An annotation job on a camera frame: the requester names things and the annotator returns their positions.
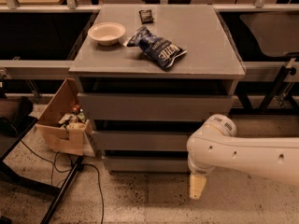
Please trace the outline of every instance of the white bowl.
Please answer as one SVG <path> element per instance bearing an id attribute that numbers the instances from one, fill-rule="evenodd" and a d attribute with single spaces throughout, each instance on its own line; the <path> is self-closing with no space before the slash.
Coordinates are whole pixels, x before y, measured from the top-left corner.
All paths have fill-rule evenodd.
<path id="1" fill-rule="evenodd" d="M 125 28 L 122 25 L 115 22 L 103 22 L 92 26 L 88 31 L 88 36 L 102 46 L 111 46 L 118 43 L 124 33 Z"/>

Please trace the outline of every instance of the cardboard box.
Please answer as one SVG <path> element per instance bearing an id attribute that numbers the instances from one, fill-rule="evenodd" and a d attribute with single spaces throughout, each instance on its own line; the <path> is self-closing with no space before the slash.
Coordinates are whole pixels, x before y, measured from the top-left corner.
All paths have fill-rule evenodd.
<path id="1" fill-rule="evenodd" d="M 74 79 L 66 79 L 61 88 L 50 100 L 48 106 L 36 124 L 49 148 L 63 153 L 94 157 L 95 145 L 91 139 L 92 125 L 86 121 L 86 128 L 82 130 L 67 130 L 60 128 L 58 121 L 78 104 L 78 88 Z"/>

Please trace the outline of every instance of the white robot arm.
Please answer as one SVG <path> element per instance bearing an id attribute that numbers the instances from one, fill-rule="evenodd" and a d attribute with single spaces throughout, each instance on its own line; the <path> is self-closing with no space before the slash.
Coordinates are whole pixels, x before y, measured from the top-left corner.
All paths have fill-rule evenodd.
<path id="1" fill-rule="evenodd" d="M 238 138 L 235 124 L 211 116 L 188 140 L 190 197 L 199 199 L 216 166 L 299 186 L 299 138 Z"/>

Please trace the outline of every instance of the speckled floor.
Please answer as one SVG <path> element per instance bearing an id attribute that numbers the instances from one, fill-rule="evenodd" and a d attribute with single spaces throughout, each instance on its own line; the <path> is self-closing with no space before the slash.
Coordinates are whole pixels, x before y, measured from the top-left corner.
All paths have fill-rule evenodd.
<path id="1" fill-rule="evenodd" d="M 45 108 L 35 105 L 33 115 Z M 299 118 L 291 116 L 235 116 L 238 135 L 298 136 Z M 40 133 L 33 129 L 23 139 L 34 152 L 53 160 Z M 208 178 L 200 201 L 189 199 L 187 174 L 112 173 L 103 167 L 100 156 L 85 157 L 101 175 L 104 195 L 104 223 L 298 223 L 299 188 L 289 187 L 257 176 L 216 168 Z M 51 164 L 19 144 L 5 163 L 17 173 L 46 183 L 51 182 Z M 60 155 L 61 170 L 69 159 Z M 54 172 L 58 185 L 65 174 Z M 12 223 L 40 223 L 50 203 L 49 197 L 0 183 L 0 212 Z M 76 175 L 50 223 L 100 223 L 101 198 L 97 173 L 90 167 Z"/>

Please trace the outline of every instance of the blue snack bag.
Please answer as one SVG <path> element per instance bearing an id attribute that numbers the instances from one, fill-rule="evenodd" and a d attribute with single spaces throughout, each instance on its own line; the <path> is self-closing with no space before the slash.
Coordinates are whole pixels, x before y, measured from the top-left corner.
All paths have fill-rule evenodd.
<path id="1" fill-rule="evenodd" d="M 128 41 L 127 47 L 140 47 L 163 70 L 171 67 L 177 57 L 187 53 L 186 49 L 179 48 L 174 43 L 153 35 L 146 26 L 136 31 Z"/>

